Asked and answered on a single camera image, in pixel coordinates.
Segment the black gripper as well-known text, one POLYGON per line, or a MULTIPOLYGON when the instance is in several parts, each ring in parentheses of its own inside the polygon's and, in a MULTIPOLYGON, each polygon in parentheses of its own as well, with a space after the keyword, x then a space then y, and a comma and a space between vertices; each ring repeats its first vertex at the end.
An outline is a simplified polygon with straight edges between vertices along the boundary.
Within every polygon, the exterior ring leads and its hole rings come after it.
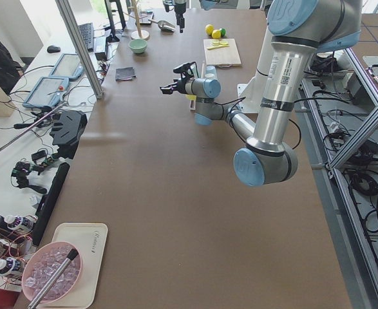
POLYGON ((176 21, 179 23, 184 18, 186 0, 174 0, 176 21))
POLYGON ((179 93, 187 94, 185 90, 186 84, 193 78, 195 78, 195 71, 192 66, 196 65, 196 62, 183 63, 173 69, 173 72, 180 75, 179 79, 174 79, 174 83, 160 86, 160 91, 165 95, 171 95, 174 91, 179 93))

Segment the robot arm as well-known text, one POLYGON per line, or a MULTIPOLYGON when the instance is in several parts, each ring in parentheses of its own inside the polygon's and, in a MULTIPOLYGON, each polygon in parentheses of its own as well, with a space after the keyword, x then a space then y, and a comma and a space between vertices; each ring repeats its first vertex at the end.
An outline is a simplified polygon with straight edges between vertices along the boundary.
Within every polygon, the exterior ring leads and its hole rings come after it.
POLYGON ((180 78, 162 86, 164 94, 177 91, 196 96, 194 118, 209 125, 225 120, 245 139, 233 166, 238 179, 255 187, 284 182, 295 174, 298 159, 283 141, 296 91, 313 54, 355 45, 361 33, 361 1, 273 1, 267 16, 274 54, 255 122, 236 104, 215 103, 221 86, 216 79, 195 77, 187 62, 174 68, 180 78))
MULTIPOLYGON (((166 12, 169 12, 172 8, 174 8, 176 21, 180 24, 181 21, 184 20, 184 14, 186 12, 186 8, 188 7, 186 0, 169 0, 169 1, 162 1, 163 6, 166 12)), ((204 10, 210 10, 212 8, 236 8, 238 1, 219 1, 219 0, 211 0, 211 1, 199 1, 200 7, 204 10)))

